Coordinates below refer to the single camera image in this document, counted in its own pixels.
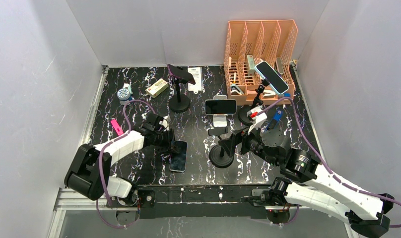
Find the white phone on silver stand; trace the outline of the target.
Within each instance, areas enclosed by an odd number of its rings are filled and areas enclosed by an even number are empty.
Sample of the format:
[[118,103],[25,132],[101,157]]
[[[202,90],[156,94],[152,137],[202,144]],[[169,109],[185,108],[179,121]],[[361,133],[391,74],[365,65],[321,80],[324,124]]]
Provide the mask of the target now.
[[237,101],[233,99],[205,100],[204,112],[207,115],[233,115],[237,112]]

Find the beige small box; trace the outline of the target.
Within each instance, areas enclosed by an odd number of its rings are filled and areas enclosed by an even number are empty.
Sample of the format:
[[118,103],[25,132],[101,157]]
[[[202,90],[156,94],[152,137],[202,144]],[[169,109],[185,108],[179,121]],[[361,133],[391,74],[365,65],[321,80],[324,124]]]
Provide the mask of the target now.
[[169,83],[167,81],[165,81],[164,79],[160,78],[154,84],[152,84],[151,86],[149,86],[146,89],[146,93],[150,97],[156,98],[157,96],[159,96],[168,87],[169,87]]

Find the blue white tape roll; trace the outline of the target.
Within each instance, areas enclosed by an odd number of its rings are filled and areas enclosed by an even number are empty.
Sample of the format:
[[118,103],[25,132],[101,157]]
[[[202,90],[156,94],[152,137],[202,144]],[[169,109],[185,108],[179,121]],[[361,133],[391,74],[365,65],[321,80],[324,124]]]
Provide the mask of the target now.
[[119,102],[122,106],[126,105],[127,102],[133,100],[133,92],[131,88],[131,84],[125,83],[121,89],[119,89],[116,93]]

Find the white labelled package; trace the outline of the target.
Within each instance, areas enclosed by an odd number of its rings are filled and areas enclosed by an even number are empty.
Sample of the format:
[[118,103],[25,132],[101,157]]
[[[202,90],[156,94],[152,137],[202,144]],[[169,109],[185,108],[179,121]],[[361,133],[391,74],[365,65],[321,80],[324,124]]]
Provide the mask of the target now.
[[193,76],[195,84],[189,84],[188,90],[195,94],[201,93],[203,89],[202,83],[202,68],[201,67],[189,67],[188,72]]

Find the light blue phone on stand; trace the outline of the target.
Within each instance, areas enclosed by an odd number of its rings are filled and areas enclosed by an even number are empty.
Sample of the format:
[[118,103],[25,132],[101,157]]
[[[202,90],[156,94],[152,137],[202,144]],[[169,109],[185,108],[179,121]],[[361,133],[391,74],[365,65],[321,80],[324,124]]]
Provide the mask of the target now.
[[288,84],[266,61],[262,61],[254,67],[256,73],[264,79],[271,89],[278,95],[283,95],[289,89]]

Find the pink marker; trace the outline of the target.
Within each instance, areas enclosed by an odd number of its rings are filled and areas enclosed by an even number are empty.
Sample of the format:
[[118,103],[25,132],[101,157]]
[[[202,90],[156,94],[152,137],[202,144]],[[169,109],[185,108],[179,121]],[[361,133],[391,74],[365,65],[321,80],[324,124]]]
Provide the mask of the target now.
[[112,120],[110,121],[110,123],[111,123],[111,125],[112,125],[112,128],[113,128],[114,131],[116,132],[117,136],[121,136],[121,135],[124,134],[124,132],[123,132],[121,126],[118,124],[118,122],[117,122],[116,119],[112,119]]

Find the white-edged black smartphone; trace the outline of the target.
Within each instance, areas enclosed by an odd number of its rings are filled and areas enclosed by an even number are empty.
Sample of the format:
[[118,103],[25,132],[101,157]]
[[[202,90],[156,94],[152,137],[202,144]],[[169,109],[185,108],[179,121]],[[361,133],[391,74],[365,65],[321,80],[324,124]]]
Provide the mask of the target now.
[[184,172],[186,170],[187,142],[175,141],[176,151],[171,154],[170,171]]

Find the black round-base phone stand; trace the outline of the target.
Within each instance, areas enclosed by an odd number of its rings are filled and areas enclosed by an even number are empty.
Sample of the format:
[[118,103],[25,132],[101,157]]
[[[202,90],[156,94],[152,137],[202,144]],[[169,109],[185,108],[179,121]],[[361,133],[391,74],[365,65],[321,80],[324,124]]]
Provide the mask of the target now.
[[[217,136],[220,140],[222,139],[220,136],[228,133],[228,127],[215,127],[208,130],[209,136]],[[227,168],[233,163],[233,158],[230,157],[225,149],[217,144],[214,145],[209,152],[209,160],[210,162],[217,168]]]

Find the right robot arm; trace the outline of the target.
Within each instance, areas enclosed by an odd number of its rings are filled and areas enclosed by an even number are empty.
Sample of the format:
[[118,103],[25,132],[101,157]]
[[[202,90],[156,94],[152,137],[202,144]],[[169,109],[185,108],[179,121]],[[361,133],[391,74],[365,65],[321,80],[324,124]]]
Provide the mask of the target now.
[[393,207],[392,196],[371,196],[347,185],[308,152],[293,148],[291,139],[280,131],[235,131],[211,150],[210,160],[216,167],[226,168],[232,164],[237,147],[242,154],[252,152],[280,169],[270,190],[253,192],[246,197],[247,202],[256,206],[306,206],[343,221],[368,238],[379,238],[389,230],[387,212]]

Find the silver desktop phone stand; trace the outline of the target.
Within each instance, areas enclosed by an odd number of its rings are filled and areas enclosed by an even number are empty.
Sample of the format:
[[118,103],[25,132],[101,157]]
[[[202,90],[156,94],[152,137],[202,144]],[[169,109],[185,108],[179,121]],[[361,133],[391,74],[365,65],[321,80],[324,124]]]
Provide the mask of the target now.
[[[227,100],[226,95],[215,95],[214,100]],[[214,127],[227,127],[227,115],[213,115],[213,126]]]

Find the black stand rear right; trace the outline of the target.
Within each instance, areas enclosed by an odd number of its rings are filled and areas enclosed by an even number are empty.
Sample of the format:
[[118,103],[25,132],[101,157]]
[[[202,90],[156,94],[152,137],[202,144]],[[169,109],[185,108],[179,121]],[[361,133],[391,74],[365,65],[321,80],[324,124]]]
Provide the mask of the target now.
[[264,102],[261,99],[261,95],[264,92],[266,86],[268,84],[260,84],[259,87],[255,90],[257,93],[255,98],[253,99],[253,103],[251,106],[242,106],[238,111],[238,119],[244,125],[252,125],[253,119],[251,118],[252,109],[257,106],[261,106]]

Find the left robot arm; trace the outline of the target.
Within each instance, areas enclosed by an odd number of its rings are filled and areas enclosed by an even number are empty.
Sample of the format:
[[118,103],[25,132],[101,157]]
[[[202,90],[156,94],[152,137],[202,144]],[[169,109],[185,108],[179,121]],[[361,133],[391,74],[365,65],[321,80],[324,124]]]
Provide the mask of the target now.
[[146,147],[157,147],[162,153],[176,153],[178,148],[168,116],[149,113],[137,128],[97,145],[82,144],[64,179],[66,187],[90,200],[102,195],[117,197],[126,206],[138,201],[133,182],[110,175],[110,167],[128,154]]

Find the black base frame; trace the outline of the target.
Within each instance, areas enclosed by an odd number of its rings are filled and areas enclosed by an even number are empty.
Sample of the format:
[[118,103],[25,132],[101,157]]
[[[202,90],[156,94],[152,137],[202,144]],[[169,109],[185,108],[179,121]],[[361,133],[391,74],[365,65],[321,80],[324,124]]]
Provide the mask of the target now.
[[168,217],[250,217],[265,219],[270,212],[295,210],[293,202],[269,199],[269,184],[243,185],[139,185],[120,204],[119,211],[134,209],[141,219]]

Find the orange file organizer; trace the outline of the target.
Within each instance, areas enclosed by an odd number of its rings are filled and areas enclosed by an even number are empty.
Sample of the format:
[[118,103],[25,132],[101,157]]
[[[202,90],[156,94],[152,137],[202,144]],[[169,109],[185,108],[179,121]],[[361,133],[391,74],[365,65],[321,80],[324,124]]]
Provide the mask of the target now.
[[251,105],[256,97],[262,80],[249,66],[249,57],[255,63],[264,60],[275,70],[283,70],[282,78],[288,84],[286,93],[293,98],[295,84],[290,63],[297,33],[293,19],[229,21],[224,54],[228,98],[244,106]]

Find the black stand rear left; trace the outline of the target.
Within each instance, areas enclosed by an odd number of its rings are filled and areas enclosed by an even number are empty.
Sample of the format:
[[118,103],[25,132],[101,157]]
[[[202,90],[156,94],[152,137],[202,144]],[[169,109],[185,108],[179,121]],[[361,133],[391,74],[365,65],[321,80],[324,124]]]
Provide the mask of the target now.
[[180,81],[177,78],[173,79],[175,86],[175,94],[170,98],[168,102],[169,109],[176,113],[186,111],[190,107],[190,99],[186,95],[181,94]]

